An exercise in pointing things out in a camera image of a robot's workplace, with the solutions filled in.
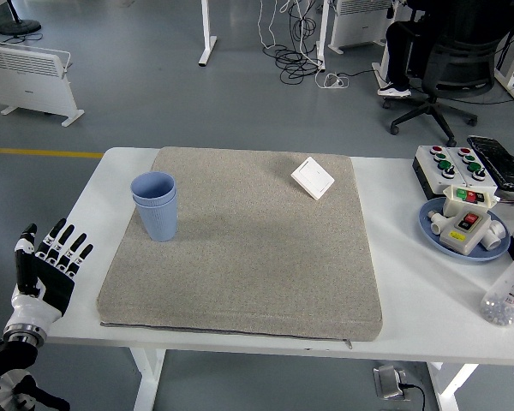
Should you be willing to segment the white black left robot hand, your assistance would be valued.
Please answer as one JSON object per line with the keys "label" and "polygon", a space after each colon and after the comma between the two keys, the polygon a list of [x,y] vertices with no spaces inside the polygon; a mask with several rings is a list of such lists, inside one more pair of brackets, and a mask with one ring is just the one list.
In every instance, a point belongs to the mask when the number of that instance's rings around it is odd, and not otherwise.
{"label": "white black left robot hand", "polygon": [[74,238],[75,226],[60,219],[40,244],[35,243],[34,223],[15,244],[16,285],[13,313],[5,333],[34,331],[45,334],[67,311],[75,288],[75,277],[93,250],[82,233]]}

